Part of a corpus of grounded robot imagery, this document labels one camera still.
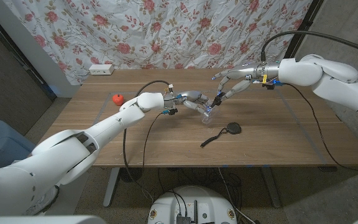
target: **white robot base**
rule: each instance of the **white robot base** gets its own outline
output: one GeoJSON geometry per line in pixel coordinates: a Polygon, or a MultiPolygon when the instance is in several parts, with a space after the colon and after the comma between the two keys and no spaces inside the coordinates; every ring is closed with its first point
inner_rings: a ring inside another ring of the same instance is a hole
{"type": "Polygon", "coordinates": [[[206,187],[186,185],[161,195],[152,205],[147,223],[235,224],[237,218],[233,206],[222,195],[206,187]]]}

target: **wooden table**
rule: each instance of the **wooden table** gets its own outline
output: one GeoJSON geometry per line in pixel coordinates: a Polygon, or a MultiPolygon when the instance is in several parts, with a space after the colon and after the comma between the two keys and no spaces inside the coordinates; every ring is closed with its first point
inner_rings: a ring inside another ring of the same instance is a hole
{"type": "MultiPolygon", "coordinates": [[[[119,107],[114,94],[126,100],[152,80],[173,84],[175,92],[198,90],[213,99],[219,81],[211,77],[218,69],[116,70],[109,76],[90,76],[52,124],[42,140],[65,129],[86,129],[119,107]]],[[[226,91],[236,81],[229,82],[226,91]]],[[[163,83],[144,91],[163,91],[163,83]]],[[[332,155],[343,165],[358,166],[358,139],[342,123],[324,100],[310,87],[300,88],[309,99],[321,124],[332,155]]],[[[332,166],[310,107],[290,86],[267,90],[251,87],[219,106],[220,112],[209,125],[201,115],[183,105],[174,116],[161,115],[147,140],[145,167],[250,167],[250,166],[332,166]],[[241,125],[237,135],[224,134],[200,148],[200,144],[230,122],[241,125]]],[[[142,165],[143,146],[151,122],[161,111],[149,111],[137,125],[128,128],[127,160],[131,167],[142,165]]],[[[124,167],[122,133],[102,149],[95,166],[124,167]]]]}

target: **white fabric backdrop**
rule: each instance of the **white fabric backdrop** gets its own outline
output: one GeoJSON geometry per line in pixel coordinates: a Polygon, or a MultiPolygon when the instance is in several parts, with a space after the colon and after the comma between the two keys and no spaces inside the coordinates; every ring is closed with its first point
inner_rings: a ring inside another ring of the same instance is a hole
{"type": "MultiPolygon", "coordinates": [[[[93,63],[231,68],[270,36],[296,30],[312,0],[4,0],[72,85],[93,63]]],[[[290,36],[267,50],[276,59],[290,36]]]]}

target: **blue chair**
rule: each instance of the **blue chair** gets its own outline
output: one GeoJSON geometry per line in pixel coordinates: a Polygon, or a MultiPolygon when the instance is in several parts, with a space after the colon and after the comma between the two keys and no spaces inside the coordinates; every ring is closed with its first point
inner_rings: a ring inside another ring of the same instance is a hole
{"type": "Polygon", "coordinates": [[[35,148],[35,144],[19,134],[8,124],[0,121],[0,168],[22,160],[35,148]]]}

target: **electrical outlet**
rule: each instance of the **electrical outlet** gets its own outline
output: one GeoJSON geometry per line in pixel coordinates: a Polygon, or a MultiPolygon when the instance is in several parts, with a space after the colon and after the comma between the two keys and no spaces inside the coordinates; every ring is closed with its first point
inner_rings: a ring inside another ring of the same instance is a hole
{"type": "Polygon", "coordinates": [[[107,65],[92,65],[89,68],[92,75],[111,75],[114,67],[111,64],[107,65]]]}

